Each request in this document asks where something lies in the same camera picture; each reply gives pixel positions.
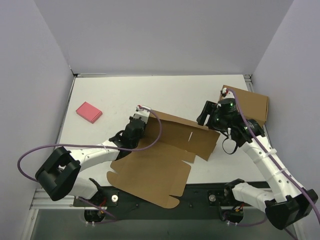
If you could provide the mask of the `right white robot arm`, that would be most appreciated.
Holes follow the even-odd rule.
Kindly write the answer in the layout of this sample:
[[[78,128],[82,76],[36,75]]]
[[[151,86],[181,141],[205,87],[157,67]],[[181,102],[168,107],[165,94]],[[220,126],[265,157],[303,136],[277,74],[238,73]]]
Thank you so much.
[[[262,127],[256,120],[244,117],[234,98],[224,98],[217,103],[206,101],[196,122],[234,141],[251,158],[271,189],[267,192],[236,179],[225,186],[224,195],[230,203],[257,208],[279,230],[310,214],[318,195],[292,177]]]

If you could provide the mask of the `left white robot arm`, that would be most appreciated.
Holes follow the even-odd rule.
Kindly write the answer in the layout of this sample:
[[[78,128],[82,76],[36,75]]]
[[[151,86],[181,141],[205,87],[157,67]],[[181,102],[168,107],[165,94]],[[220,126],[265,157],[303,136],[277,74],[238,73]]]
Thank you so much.
[[[35,179],[53,201],[67,195],[84,198],[90,205],[101,203],[102,187],[92,177],[79,176],[84,171],[104,162],[122,159],[135,149],[144,136],[147,116],[134,114],[124,130],[91,148],[67,150],[56,148],[35,174]]]

